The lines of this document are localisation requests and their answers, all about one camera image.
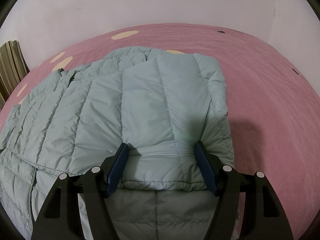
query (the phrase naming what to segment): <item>striped pillow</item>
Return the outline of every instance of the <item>striped pillow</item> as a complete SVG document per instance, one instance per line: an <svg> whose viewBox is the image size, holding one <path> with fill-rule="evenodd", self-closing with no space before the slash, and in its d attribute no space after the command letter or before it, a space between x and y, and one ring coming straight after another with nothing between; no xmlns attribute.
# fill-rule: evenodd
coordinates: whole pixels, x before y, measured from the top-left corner
<svg viewBox="0 0 320 240"><path fill-rule="evenodd" d="M29 73L18 41L8 41L0 47L0 109L15 87Z"/></svg>

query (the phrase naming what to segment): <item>pink bedsheet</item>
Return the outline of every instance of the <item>pink bedsheet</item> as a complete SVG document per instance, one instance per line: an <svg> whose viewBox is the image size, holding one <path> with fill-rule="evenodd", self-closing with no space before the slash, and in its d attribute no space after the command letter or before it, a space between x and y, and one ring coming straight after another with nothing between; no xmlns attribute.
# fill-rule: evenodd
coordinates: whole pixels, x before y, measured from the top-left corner
<svg viewBox="0 0 320 240"><path fill-rule="evenodd" d="M114 37L126 31L135 32ZM0 113L0 125L12 106L57 64L70 70L126 46L200 53L219 61L227 82L236 169L266 174L295 239L299 238L320 209L320 98L286 58L245 33L214 26L156 24L80 42L59 53L54 62L56 55L49 58L22 80Z"/></svg>

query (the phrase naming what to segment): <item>blue gripper pad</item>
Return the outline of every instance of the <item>blue gripper pad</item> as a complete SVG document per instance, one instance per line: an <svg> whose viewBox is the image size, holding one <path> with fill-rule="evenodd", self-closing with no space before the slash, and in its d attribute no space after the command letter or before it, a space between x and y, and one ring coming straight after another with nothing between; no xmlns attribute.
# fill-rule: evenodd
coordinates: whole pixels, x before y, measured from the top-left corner
<svg viewBox="0 0 320 240"><path fill-rule="evenodd" d="M216 183L218 175L214 172L199 142L196 142L195 144L195 158L204 179L204 183L207 186L207 190L216 195L218 192Z"/></svg>
<svg viewBox="0 0 320 240"><path fill-rule="evenodd" d="M129 147L125 144L120 150L116 160L114 161L112 168L108 174L108 185L106 188L106 192L108 196L114 193L118 187L119 180L122 176L124 167L129 158Z"/></svg>

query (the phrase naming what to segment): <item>yellow polka dot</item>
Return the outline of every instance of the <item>yellow polka dot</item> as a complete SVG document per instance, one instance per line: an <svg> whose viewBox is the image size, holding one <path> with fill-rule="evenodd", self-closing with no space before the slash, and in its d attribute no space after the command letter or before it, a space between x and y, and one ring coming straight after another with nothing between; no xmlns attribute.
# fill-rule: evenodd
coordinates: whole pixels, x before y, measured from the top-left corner
<svg viewBox="0 0 320 240"><path fill-rule="evenodd" d="M178 50L166 50L167 52L170 52L170 53L172 53L172 54L185 54L185 53L183 53L183 52L181 52L181 51L178 51Z"/></svg>
<svg viewBox="0 0 320 240"><path fill-rule="evenodd" d="M20 94L22 93L22 91L26 88L26 86L28 85L28 83L26 83L18 92L17 97L20 96Z"/></svg>
<svg viewBox="0 0 320 240"><path fill-rule="evenodd" d="M124 32L124 33L119 33L115 36L112 36L111 39L113 40L119 40L119 39L122 39L122 38L126 38L126 37L129 37L131 35L134 35L134 34L137 34L139 31L128 31L128 32Z"/></svg>
<svg viewBox="0 0 320 240"><path fill-rule="evenodd" d="M69 64L69 62L73 59L73 57L67 57L66 59L62 60L59 62L53 69L52 72L59 69L59 68L64 68L66 65Z"/></svg>
<svg viewBox="0 0 320 240"><path fill-rule="evenodd" d="M26 98L26 96L24 96L24 98L23 99L21 99L20 100L20 102L18 103L19 105L21 105L22 104L22 102L23 102L23 100Z"/></svg>
<svg viewBox="0 0 320 240"><path fill-rule="evenodd" d="M60 53L59 55L55 56L53 60L50 61L50 63L55 62L58 58L61 58L65 52Z"/></svg>

